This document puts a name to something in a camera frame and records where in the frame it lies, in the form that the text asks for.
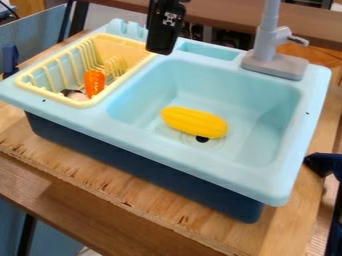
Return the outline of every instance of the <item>yellow corn toy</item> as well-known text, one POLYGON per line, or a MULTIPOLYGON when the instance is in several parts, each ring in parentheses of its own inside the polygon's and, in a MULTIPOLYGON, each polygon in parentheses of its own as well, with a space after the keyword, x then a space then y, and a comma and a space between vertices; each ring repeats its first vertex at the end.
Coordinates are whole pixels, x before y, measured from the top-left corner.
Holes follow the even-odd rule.
POLYGON ((161 111, 164 122, 175 130, 193 136, 217 139, 227 134, 227 123, 220 117, 185 107, 166 107, 161 111))

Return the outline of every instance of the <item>gray faucet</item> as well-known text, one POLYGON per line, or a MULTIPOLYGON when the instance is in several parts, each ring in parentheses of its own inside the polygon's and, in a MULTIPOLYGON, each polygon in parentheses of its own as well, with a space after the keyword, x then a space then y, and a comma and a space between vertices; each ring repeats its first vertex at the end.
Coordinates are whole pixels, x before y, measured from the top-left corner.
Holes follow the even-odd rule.
POLYGON ((294 42, 308 46, 309 41, 292 35, 288 27, 278 27, 278 13, 281 0, 266 0, 260 26, 257 29, 254 49, 241 62, 244 69, 301 80, 309 62, 302 58, 277 54, 279 45, 294 42))

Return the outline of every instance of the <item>yellow dish rack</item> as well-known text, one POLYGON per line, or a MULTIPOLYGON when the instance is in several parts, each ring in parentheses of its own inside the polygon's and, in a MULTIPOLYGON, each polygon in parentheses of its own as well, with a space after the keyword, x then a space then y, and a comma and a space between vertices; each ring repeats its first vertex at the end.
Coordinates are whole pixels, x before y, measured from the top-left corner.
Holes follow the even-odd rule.
POLYGON ((78 108, 97 104, 156 55, 145 43, 120 36, 98 33, 66 47, 61 52, 23 71, 15 84, 78 108), (84 90, 83 74, 98 70, 106 76, 106 86, 87 101, 65 97, 64 89, 84 90))

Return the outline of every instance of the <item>dark blue sink base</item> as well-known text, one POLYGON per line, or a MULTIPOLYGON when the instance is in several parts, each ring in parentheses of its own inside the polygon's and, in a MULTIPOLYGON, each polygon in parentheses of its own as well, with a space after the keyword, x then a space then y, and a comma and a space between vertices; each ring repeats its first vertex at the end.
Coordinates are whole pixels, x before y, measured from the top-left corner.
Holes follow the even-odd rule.
POLYGON ((66 146, 131 175, 225 213, 255 223, 264 204, 147 158, 94 139, 26 112, 32 130, 40 137, 66 146))

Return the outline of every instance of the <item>drain hole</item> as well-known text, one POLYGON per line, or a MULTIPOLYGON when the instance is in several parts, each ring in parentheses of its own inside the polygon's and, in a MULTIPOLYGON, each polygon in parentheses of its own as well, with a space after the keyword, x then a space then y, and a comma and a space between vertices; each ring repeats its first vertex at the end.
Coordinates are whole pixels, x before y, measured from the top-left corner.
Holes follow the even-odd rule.
POLYGON ((207 143, 207 142, 209 141, 209 138, 202 137, 202 136, 196 136, 196 140, 197 140, 199 143, 207 143))

